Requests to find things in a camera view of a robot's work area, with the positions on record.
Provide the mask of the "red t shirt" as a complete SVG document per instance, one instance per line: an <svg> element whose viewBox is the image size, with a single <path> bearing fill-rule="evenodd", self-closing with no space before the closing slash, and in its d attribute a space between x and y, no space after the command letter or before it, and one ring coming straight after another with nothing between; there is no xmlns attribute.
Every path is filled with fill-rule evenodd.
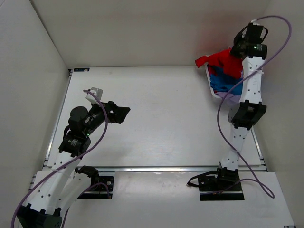
<svg viewBox="0 0 304 228"><path fill-rule="evenodd" d="M195 65L198 68L205 64L208 65L208 68L222 68L225 74L233 78L241 78L243 76L242 59L232 56L230 49L209 56L202 56L195 60Z"/></svg>

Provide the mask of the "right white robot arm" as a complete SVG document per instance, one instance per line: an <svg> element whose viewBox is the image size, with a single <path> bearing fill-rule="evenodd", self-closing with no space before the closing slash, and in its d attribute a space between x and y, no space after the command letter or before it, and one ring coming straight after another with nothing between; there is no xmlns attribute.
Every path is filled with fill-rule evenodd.
<svg viewBox="0 0 304 228"><path fill-rule="evenodd" d="M242 93L239 102L228 113L230 122L229 142L233 148L224 157L218 167L218 175L213 178L213 186L224 190L230 182L238 179L239 154L247 134L252 126L266 112L266 105L262 104L261 79L262 65L267 56L267 45L262 42L268 34L268 29L254 22L250 22L234 38L231 54L242 58L243 79Z"/></svg>

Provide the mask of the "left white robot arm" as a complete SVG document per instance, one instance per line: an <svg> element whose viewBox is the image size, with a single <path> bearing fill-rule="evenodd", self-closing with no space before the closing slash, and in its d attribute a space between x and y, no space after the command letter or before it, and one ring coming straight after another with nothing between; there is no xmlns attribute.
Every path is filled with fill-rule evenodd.
<svg viewBox="0 0 304 228"><path fill-rule="evenodd" d="M78 106L70 112L54 170L33 187L37 193L32 199L22 202L17 209L16 216L22 227L61 227L71 204L85 191L101 185L96 168L77 166L89 150L89 136L101 124L121 124L131 109L112 101L91 104L90 110Z"/></svg>

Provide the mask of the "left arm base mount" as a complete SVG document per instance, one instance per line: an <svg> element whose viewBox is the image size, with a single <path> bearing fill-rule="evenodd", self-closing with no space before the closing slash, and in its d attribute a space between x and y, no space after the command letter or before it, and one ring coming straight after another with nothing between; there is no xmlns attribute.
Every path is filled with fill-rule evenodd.
<svg viewBox="0 0 304 228"><path fill-rule="evenodd" d="M114 176L100 176L99 171L91 166L75 168L75 173L82 173L90 178L90 187L78 199L111 200L113 198Z"/></svg>

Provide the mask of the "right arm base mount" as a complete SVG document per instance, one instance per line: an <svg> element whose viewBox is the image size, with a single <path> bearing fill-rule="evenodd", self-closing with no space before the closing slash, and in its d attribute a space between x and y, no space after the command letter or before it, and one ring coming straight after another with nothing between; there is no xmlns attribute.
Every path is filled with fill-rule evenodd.
<svg viewBox="0 0 304 228"><path fill-rule="evenodd" d="M215 171L191 177L187 186L199 189L200 201L242 201L245 199L238 168L229 170L219 165Z"/></svg>

